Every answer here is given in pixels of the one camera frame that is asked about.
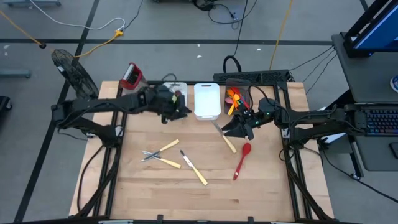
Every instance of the blue screen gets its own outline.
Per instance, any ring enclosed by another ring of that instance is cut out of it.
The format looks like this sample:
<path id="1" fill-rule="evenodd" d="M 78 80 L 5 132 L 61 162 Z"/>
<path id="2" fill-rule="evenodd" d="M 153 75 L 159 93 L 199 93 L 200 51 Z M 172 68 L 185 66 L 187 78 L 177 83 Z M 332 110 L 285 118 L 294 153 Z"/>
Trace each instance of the blue screen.
<path id="1" fill-rule="evenodd" d="M 398 50 L 398 5 L 387 12 L 354 48 Z"/>

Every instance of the yellow cable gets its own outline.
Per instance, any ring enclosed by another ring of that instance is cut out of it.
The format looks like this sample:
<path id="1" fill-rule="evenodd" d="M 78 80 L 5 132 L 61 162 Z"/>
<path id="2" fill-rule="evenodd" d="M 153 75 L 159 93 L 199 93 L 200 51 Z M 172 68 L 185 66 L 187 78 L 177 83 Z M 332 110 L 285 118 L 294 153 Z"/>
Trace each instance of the yellow cable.
<path id="1" fill-rule="evenodd" d="M 271 68 L 272 68 L 272 63 L 273 63 L 273 61 L 274 61 L 276 49 L 278 48 L 279 40 L 280 40 L 280 38 L 282 37 L 282 33 L 283 33 L 283 31 L 284 31 L 285 23 L 286 23 L 286 20 L 287 20 L 287 18 L 288 18 L 288 16 L 289 16 L 290 10 L 292 9 L 292 4 L 293 4 L 293 0 L 290 0 L 289 8 L 288 8 L 287 11 L 286 11 L 286 15 L 285 15 L 284 21 L 282 22 L 282 26 L 280 27 L 280 31 L 279 31 L 279 35 L 278 35 L 278 40 L 276 41 L 275 48 L 274 48 L 274 53 L 272 53 L 271 63 L 269 64 L 269 70 L 271 70 Z"/>
<path id="2" fill-rule="evenodd" d="M 123 35 L 123 32 L 122 32 L 122 31 L 116 30 L 114 36 L 113 36 L 111 39 L 109 39 L 107 42 L 105 42 L 105 43 L 103 43 L 103 44 L 99 44 L 99 45 L 93 47 L 91 50 L 87 51 L 87 52 L 84 53 L 84 54 L 77 55 L 77 56 L 73 56 L 73 57 L 74 57 L 74 58 L 80 58 L 80 57 L 82 57 L 82 56 L 86 56 L 86 55 L 92 53 L 92 52 L 93 52 L 95 49 L 97 49 L 98 47 L 102 47 L 102 46 L 104 46 L 104 45 L 106 45 L 106 44 L 112 42 L 114 39 L 116 39 L 116 38 L 118 38 L 118 37 L 120 37 L 120 36 L 122 36 L 122 35 Z"/>
<path id="3" fill-rule="evenodd" d="M 33 42 L 35 42 L 36 44 L 42 45 L 42 43 L 40 43 L 38 40 L 36 40 L 35 38 L 33 38 L 31 35 L 29 35 L 27 32 L 25 32 L 22 28 L 20 28 L 17 24 L 15 24 L 7 15 L 5 15 L 4 12 L 2 12 L 0 10 L 0 14 L 2 16 L 4 16 L 4 18 L 6 18 L 15 28 L 19 29 L 19 31 L 21 31 L 23 34 L 25 34 L 27 37 L 29 37 L 30 40 L 33 40 Z"/>

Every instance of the black fan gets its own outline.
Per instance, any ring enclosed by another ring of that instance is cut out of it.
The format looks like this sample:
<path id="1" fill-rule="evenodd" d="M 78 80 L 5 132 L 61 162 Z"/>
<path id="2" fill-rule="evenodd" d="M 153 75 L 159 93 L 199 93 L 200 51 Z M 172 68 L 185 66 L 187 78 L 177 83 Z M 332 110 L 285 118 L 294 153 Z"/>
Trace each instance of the black fan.
<path id="1" fill-rule="evenodd" d="M 97 99 L 98 88 L 83 66 L 66 50 L 54 50 L 52 61 L 61 75 L 75 89 L 77 98 Z"/>

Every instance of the table leg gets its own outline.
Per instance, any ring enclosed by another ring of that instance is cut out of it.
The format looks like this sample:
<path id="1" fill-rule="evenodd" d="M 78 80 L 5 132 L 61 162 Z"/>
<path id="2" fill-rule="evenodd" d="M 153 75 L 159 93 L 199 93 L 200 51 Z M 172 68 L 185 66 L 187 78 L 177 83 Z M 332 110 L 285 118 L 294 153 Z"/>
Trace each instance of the table leg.
<path id="1" fill-rule="evenodd" d="M 349 140 L 349 144 L 351 146 L 351 149 L 353 150 L 349 156 L 351 157 L 351 161 L 353 162 L 353 166 L 354 166 L 354 173 L 351 174 L 351 176 L 354 179 L 360 180 L 361 177 L 364 177 L 363 171 L 361 166 L 359 165 L 359 157 L 358 154 L 356 153 L 355 150 L 355 138 L 354 136 L 348 136 L 348 140 Z"/>

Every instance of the wooden tabletop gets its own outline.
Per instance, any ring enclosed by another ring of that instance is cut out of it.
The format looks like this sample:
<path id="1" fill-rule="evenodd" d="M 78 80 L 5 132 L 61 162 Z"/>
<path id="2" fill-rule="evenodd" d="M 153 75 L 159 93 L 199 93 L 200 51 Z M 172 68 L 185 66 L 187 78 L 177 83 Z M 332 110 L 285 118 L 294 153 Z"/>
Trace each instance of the wooden tabletop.
<path id="1" fill-rule="evenodd" d="M 100 98 L 114 98 L 118 82 L 103 82 Z M 273 98 L 271 87 L 261 87 L 269 98 Z M 307 98 L 302 83 L 288 83 L 292 109 L 308 110 Z M 220 87 L 222 99 L 224 87 Z M 254 109 L 263 97 L 253 90 Z M 188 107 L 194 110 L 193 86 L 188 87 Z M 112 113 L 96 113 L 93 121 L 109 124 Z M 224 113 L 217 123 L 222 127 L 231 117 Z M 241 158 L 241 149 L 248 140 L 229 138 L 237 153 L 233 154 L 210 121 L 197 121 L 192 113 L 184 120 L 164 125 L 160 117 L 152 113 L 129 115 L 114 193 L 111 218 L 156 219 L 164 215 L 165 220 L 228 220 L 244 221 L 253 216 L 256 221 L 293 221 L 292 202 L 285 163 L 279 159 L 282 149 L 280 130 L 273 124 L 254 130 L 251 153 L 245 158 L 237 180 L 233 174 Z M 141 162 L 141 151 L 155 152 L 168 143 L 179 139 L 180 143 L 161 153 L 164 159 L 182 165 L 176 169 L 161 161 L 151 159 Z M 100 147 L 98 138 L 88 141 L 81 170 Z M 318 151 L 315 141 L 306 144 Z M 191 170 L 180 149 L 208 181 L 204 186 Z M 321 160 L 318 155 L 301 151 L 307 189 L 326 214 L 333 217 Z M 103 161 L 101 152 L 86 170 L 83 180 L 81 206 L 92 196 L 98 186 Z M 76 195 L 70 214 L 76 214 Z M 107 190 L 103 199 L 108 196 Z"/>

